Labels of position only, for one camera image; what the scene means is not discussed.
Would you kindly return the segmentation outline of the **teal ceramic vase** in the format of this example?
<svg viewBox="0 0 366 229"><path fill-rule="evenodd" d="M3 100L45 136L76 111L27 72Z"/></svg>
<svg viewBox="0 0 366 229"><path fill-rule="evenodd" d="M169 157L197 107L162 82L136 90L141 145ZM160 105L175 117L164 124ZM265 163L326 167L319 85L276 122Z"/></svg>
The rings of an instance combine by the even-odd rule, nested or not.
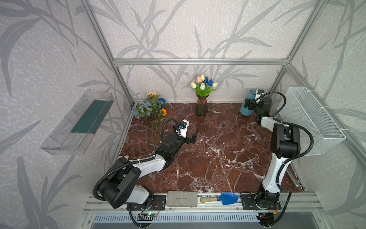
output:
<svg viewBox="0 0 366 229"><path fill-rule="evenodd" d="M240 113L244 116L251 116L253 111L249 110L249 104L253 101L256 97L256 89L252 89L248 92L245 101L242 103L240 108Z"/></svg>

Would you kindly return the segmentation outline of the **orange daisy stem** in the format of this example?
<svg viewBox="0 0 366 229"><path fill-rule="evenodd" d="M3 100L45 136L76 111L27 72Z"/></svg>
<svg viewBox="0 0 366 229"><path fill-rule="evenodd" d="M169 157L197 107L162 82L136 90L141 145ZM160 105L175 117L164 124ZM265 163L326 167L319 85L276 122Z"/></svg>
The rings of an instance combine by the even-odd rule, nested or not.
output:
<svg viewBox="0 0 366 229"><path fill-rule="evenodd" d="M153 143L154 143L154 146L156 146L156 137L157 137L157 135L159 133L160 124L161 124L163 118L165 116L167 116L167 110L165 108L158 108L157 111L155 112L155 116L156 116L156 122L154 124L155 133L153 134Z"/></svg>

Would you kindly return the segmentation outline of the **red glass vase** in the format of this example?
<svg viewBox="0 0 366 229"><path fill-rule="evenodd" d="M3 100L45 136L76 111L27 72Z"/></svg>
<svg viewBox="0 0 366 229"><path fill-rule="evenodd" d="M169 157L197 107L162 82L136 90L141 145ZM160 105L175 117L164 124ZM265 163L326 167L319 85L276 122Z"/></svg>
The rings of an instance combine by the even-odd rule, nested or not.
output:
<svg viewBox="0 0 366 229"><path fill-rule="evenodd" d="M198 97L195 112L198 116L205 116L208 113L208 105L206 97Z"/></svg>

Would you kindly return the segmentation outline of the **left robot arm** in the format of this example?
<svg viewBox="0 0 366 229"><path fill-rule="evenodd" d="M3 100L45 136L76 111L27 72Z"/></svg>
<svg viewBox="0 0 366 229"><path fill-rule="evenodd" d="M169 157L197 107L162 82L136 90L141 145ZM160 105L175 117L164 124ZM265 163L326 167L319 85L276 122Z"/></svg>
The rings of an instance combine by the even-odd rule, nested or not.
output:
<svg viewBox="0 0 366 229"><path fill-rule="evenodd" d="M148 174L163 171L171 166L184 144L195 144L199 131L191 137L187 136L189 121L178 123L174 118L173 133L167 137L161 136L160 146L152 155L142 159L129 160L119 157L110 169L97 181L93 187L94 198L108 202L114 209L124 204L137 205L143 210L153 205L153 193L138 180Z"/></svg>

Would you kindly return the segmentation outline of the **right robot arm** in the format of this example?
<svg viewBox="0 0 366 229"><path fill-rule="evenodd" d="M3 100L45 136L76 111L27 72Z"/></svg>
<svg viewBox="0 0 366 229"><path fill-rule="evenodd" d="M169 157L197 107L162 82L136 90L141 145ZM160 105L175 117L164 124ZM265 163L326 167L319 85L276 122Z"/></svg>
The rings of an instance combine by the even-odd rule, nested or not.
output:
<svg viewBox="0 0 366 229"><path fill-rule="evenodd" d="M269 209L279 202L281 183L288 166L294 159L308 154L314 146L314 138L306 128L281 121L270 116L269 109L272 99L262 95L257 99L246 99L245 108L255 112L255 121L262 127L272 132L270 149L272 159L269 170L259 190L254 196L254 201L259 209ZM301 152L300 131L303 130L310 139L308 148Z"/></svg>

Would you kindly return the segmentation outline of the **teal hydrangea bouquet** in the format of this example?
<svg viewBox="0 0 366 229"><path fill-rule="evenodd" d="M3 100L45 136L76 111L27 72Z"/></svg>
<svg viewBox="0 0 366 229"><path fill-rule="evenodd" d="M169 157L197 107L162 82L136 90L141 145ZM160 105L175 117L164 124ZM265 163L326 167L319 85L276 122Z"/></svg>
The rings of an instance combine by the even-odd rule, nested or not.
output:
<svg viewBox="0 0 366 229"><path fill-rule="evenodd" d="M147 93L146 98L142 102L136 104L132 108L132 114L135 118L144 118L146 120L148 148L150 147L150 135L153 137L153 134L155 133L155 112L158 108L165 108L165 105L166 100L157 92L152 91Z"/></svg>

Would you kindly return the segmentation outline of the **black work glove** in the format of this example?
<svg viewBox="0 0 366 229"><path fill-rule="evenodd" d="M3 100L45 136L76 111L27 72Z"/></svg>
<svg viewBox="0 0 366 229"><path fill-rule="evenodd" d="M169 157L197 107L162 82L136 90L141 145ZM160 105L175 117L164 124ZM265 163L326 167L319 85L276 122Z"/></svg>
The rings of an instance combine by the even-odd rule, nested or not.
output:
<svg viewBox="0 0 366 229"><path fill-rule="evenodd" d="M125 158L126 160L129 160L129 156L128 155L126 155L126 156L119 155L117 157L117 159L120 159L120 158Z"/></svg>

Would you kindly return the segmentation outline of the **blue garden trowel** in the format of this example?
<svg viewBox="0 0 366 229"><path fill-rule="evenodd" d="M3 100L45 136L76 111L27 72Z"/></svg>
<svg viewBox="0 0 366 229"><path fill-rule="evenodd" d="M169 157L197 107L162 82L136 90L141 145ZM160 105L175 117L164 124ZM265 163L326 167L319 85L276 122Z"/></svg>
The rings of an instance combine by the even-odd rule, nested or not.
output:
<svg viewBox="0 0 366 229"><path fill-rule="evenodd" d="M223 205L232 205L235 204L239 199L239 196L236 195L233 192L223 192L218 197L212 197L212 198L201 198L201 203L208 203L208 202L214 202L214 201L221 201Z"/></svg>

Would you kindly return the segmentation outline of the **small circuit board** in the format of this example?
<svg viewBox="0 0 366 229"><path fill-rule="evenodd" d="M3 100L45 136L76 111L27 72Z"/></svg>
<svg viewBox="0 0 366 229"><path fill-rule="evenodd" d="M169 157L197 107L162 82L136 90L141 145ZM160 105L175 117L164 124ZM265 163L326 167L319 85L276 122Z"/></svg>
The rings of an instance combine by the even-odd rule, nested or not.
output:
<svg viewBox="0 0 366 229"><path fill-rule="evenodd" d="M152 218L157 218L159 215L159 213L153 213L153 212L149 212L149 213L140 213L139 214L139 218L141 220L148 220L148 219L152 219Z"/></svg>

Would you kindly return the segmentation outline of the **clear plastic wall shelf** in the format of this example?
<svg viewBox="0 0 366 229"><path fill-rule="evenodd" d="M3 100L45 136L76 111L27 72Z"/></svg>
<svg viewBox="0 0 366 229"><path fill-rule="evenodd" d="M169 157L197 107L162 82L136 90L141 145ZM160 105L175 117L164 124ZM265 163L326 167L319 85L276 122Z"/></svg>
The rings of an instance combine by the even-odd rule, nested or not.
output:
<svg viewBox="0 0 366 229"><path fill-rule="evenodd" d="M41 144L51 155L83 155L114 103L113 94L87 89Z"/></svg>

